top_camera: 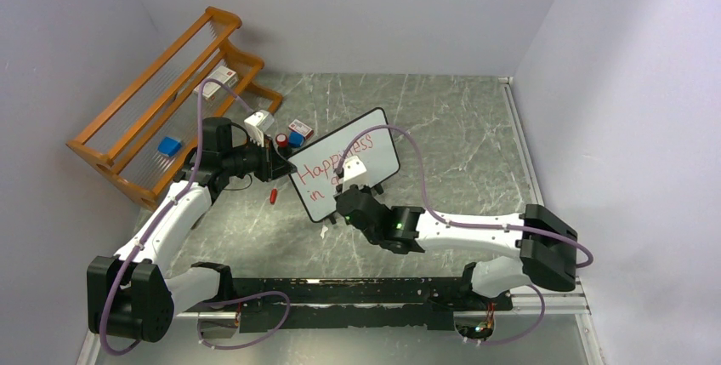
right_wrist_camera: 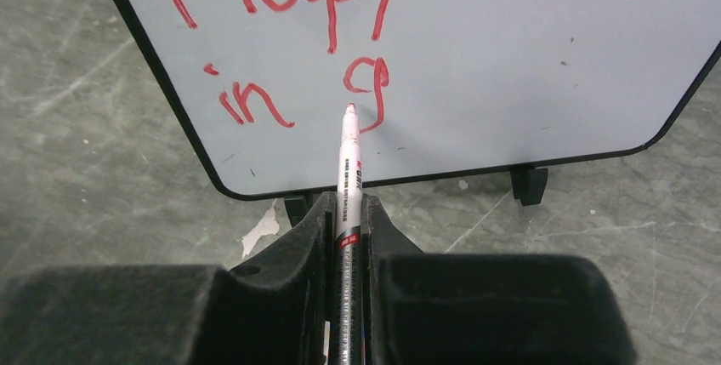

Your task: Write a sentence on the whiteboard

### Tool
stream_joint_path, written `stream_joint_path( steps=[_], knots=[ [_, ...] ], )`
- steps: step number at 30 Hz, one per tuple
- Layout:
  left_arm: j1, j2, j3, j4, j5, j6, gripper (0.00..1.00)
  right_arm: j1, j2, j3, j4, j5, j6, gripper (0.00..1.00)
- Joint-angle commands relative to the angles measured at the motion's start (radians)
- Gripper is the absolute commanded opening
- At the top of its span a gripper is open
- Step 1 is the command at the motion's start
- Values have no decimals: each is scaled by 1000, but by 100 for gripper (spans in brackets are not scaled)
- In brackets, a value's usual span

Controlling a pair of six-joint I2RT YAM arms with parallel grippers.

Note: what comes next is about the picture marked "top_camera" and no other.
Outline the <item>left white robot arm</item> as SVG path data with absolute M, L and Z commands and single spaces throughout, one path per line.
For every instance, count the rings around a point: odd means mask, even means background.
M 157 342 L 179 313 L 197 305 L 221 311 L 234 302 L 237 292 L 227 265 L 199 262 L 174 277 L 167 277 L 167 270 L 230 178 L 285 177 L 294 170 L 292 147 L 284 134 L 270 138 L 256 126 L 226 117 L 203 119 L 199 138 L 145 225 L 111 257 L 98 256 L 88 266 L 91 333 Z

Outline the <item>black framed whiteboard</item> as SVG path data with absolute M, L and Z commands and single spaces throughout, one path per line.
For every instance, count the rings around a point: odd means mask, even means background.
M 366 166 L 369 185 L 382 184 L 398 173 L 400 159 L 388 130 L 375 130 L 351 142 L 360 132 L 387 122 L 385 110 L 376 107 L 290 157 L 290 163 L 296 167 L 290 174 L 291 181 L 312 222 L 318 223 L 336 211 L 333 195 L 338 177 L 334 169 L 347 146 L 349 155 L 358 156 Z

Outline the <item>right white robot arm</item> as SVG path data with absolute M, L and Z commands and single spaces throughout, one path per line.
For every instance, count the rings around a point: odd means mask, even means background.
M 492 254 L 470 268 L 459 299 L 478 309 L 490 298 L 534 285 L 554 292 L 576 287 L 577 233 L 549 209 L 528 204 L 520 214 L 440 214 L 428 208 L 380 203 L 367 188 L 335 197 L 336 210 L 366 240 L 394 254 L 461 249 Z

